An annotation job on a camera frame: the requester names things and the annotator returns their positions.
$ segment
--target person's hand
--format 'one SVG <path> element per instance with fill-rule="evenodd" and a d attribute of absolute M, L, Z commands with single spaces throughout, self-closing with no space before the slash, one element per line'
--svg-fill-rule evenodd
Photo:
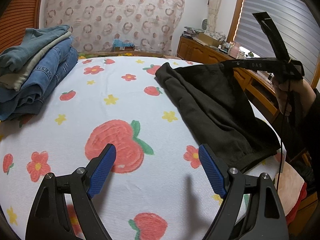
<path fill-rule="evenodd" d="M 284 113 L 285 103 L 287 101 L 287 91 L 289 87 L 289 81 L 279 84 L 278 80 L 272 79 L 272 84 L 276 92 L 277 101 L 279 104 L 280 112 Z M 316 94 L 310 87 L 307 81 L 303 80 L 291 80 L 290 81 L 290 91 L 295 91 L 300 94 L 300 101 L 302 105 L 303 116 L 305 117 L 316 99 Z M 289 115 L 292 111 L 290 103 L 287 105 L 285 115 Z"/>

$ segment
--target wooden desk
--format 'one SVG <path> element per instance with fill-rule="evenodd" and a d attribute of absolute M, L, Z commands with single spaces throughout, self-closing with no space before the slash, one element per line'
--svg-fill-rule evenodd
<path fill-rule="evenodd" d="M 225 53 L 184 37 L 180 37 L 177 56 L 203 64 L 215 64 L 233 59 Z M 272 85 L 258 73 L 243 68 L 234 68 L 234 76 L 250 101 L 269 122 L 273 122 L 279 114 L 279 109 Z"/>

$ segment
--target bedsheet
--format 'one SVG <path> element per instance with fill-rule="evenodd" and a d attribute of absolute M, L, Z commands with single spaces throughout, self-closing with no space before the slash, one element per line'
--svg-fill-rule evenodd
<path fill-rule="evenodd" d="M 86 166 L 108 142 L 116 145 L 117 159 L 92 202 L 113 240 L 202 239 L 222 200 L 204 173 L 196 141 L 155 79 L 165 62 L 195 65 L 153 57 L 79 60 L 38 116 L 0 124 L 0 205 L 22 240 L 43 176 Z M 272 156 L 247 174 L 267 172 L 273 179 L 278 168 Z M 66 200 L 83 238 L 70 195 Z M 248 200 L 245 195 L 238 218 Z"/>

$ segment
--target window blind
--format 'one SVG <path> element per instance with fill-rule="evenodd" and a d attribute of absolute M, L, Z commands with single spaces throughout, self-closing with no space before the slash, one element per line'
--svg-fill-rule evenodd
<path fill-rule="evenodd" d="M 244 0 L 235 41 L 261 57 L 274 57 L 267 36 L 252 15 L 268 12 L 275 22 L 289 55 L 304 66 L 312 81 L 320 49 L 320 28 L 302 0 Z"/>

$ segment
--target blue textured pad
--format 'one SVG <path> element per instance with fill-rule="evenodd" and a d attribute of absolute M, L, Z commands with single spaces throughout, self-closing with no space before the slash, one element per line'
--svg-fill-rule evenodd
<path fill-rule="evenodd" d="M 100 193 L 115 160 L 116 148 L 112 145 L 90 178 L 90 188 L 88 190 L 90 199 L 93 198 L 94 195 Z"/>
<path fill-rule="evenodd" d="M 199 160 L 213 191 L 224 199 L 227 196 L 227 192 L 224 188 L 223 176 L 203 145 L 199 147 Z"/>

